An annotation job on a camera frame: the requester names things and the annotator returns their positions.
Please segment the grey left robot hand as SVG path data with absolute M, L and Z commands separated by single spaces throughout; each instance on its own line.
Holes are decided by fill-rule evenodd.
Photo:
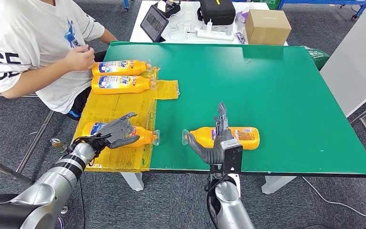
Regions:
M 98 134 L 106 137 L 102 139 L 101 146 L 116 149 L 138 141 L 140 136 L 132 134 L 134 127 L 129 121 L 135 116 L 137 116 L 135 112 L 129 112 L 102 127 Z

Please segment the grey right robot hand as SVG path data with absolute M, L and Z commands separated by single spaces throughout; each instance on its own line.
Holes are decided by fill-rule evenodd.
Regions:
M 216 137 L 213 148 L 203 147 L 197 142 L 194 135 L 188 130 L 182 131 L 182 138 L 185 139 L 191 149 L 208 165 L 217 165 L 224 162 L 224 151 L 221 142 L 231 140 L 232 132 L 228 128 L 227 110 L 223 102 L 218 104 L 218 116 L 214 116 Z

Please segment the person's right hand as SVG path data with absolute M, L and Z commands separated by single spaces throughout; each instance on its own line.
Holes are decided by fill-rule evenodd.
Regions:
M 62 60 L 69 71 L 84 71 L 91 69 L 94 60 L 94 49 L 88 45 L 78 46 L 69 51 Z

